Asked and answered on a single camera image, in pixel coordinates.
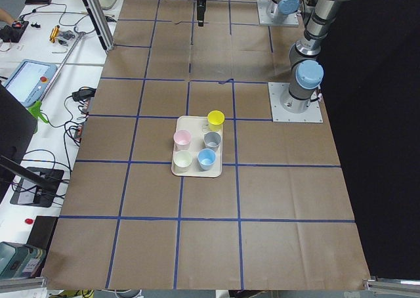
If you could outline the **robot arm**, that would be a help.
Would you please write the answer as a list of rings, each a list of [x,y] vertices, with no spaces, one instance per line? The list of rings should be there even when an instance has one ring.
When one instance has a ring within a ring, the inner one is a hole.
[[[273,20],[288,18],[296,14],[301,5],[301,0],[269,0],[265,13]]]
[[[327,36],[341,3],[345,1],[350,0],[318,0],[304,28],[303,37],[290,49],[291,82],[280,97],[287,111],[303,113],[312,102],[311,96],[324,76],[322,66],[316,61],[321,42]]]

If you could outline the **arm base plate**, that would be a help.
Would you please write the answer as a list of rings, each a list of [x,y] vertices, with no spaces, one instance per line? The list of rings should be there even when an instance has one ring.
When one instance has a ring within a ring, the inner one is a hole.
[[[261,26],[297,27],[299,25],[297,18],[299,5],[299,0],[280,0],[277,3],[258,0],[259,24]]]
[[[307,100],[289,94],[289,83],[268,83],[272,121],[276,123],[323,123],[316,92]]]

